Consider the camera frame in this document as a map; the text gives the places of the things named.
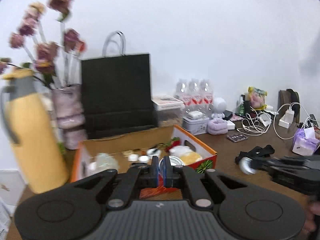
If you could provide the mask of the person's right hand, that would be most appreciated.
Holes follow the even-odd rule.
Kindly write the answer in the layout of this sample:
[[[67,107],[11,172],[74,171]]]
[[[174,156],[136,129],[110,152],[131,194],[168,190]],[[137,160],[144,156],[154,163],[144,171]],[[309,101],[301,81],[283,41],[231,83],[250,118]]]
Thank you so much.
[[[310,234],[315,232],[317,229],[317,225],[315,222],[316,216],[319,216],[320,213],[320,204],[319,201],[308,200],[307,205],[305,207],[305,223],[303,226],[303,232],[305,234]]]

